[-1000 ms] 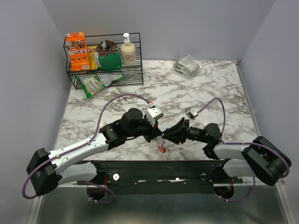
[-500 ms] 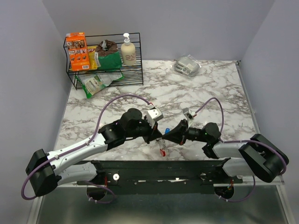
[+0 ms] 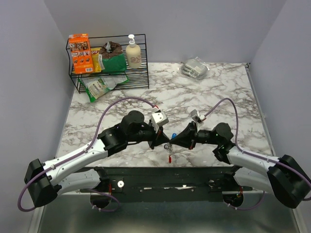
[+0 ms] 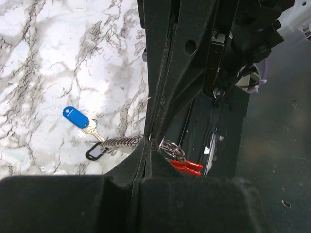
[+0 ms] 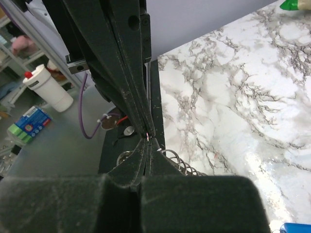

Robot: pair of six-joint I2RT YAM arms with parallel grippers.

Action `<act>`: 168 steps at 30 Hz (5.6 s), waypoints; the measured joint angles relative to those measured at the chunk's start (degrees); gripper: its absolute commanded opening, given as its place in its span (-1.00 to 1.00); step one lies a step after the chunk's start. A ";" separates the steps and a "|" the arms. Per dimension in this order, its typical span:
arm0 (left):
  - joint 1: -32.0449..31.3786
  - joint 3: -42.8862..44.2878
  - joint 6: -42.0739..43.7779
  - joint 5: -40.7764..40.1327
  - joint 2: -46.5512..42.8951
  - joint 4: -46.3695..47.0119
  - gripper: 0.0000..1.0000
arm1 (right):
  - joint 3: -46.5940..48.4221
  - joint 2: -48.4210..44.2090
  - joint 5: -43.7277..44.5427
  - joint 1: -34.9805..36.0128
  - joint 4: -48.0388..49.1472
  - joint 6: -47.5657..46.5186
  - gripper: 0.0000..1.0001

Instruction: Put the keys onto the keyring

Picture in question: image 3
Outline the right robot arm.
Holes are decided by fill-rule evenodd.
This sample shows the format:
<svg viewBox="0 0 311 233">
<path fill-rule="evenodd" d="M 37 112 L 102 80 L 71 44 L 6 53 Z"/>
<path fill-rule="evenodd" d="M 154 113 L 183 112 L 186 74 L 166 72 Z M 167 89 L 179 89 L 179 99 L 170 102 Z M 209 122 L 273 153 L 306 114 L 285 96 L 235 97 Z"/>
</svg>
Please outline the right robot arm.
<svg viewBox="0 0 311 233">
<path fill-rule="evenodd" d="M 232 142 L 232 138 L 227 123 L 219 123 L 209 131 L 198 130 L 196 123 L 191 122 L 170 143 L 190 150 L 197 144 L 215 145 L 213 153 L 217 160 L 238 167 L 223 179 L 229 190 L 239 186 L 262 190 L 274 194 L 279 202 L 292 209 L 302 201 L 308 201 L 311 180 L 293 157 L 283 155 L 279 158 L 243 150 Z"/>
</svg>

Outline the red handled key organizer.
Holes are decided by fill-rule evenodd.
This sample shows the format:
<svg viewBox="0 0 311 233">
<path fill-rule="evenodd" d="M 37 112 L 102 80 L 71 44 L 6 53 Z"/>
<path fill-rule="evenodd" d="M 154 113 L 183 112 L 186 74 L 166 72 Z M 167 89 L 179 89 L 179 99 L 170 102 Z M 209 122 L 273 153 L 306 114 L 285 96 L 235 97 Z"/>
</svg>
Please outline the red handled key organizer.
<svg viewBox="0 0 311 233">
<path fill-rule="evenodd" d="M 172 154 L 173 154 L 173 146 L 170 143 L 164 145 L 164 149 L 168 152 L 168 162 L 169 164 L 172 163 Z"/>
</svg>

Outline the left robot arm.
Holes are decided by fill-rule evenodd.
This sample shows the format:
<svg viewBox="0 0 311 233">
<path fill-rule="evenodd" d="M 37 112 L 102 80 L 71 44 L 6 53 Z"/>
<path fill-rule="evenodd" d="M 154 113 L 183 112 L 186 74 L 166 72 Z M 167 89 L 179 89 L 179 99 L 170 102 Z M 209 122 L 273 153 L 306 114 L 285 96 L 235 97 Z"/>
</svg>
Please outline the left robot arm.
<svg viewBox="0 0 311 233">
<path fill-rule="evenodd" d="M 35 208 L 77 189 L 94 188 L 102 192 L 108 185 L 106 177 L 94 169 L 82 174 L 78 174 L 78 170 L 126 149 L 129 143 L 147 142 L 151 149 L 168 143 L 169 138 L 163 132 L 163 126 L 168 122 L 164 112 L 153 113 L 146 123 L 144 115 L 133 110 L 119 124 L 96 134 L 85 146 L 53 160 L 31 161 L 24 178 L 24 191 L 29 192 Z"/>
</svg>

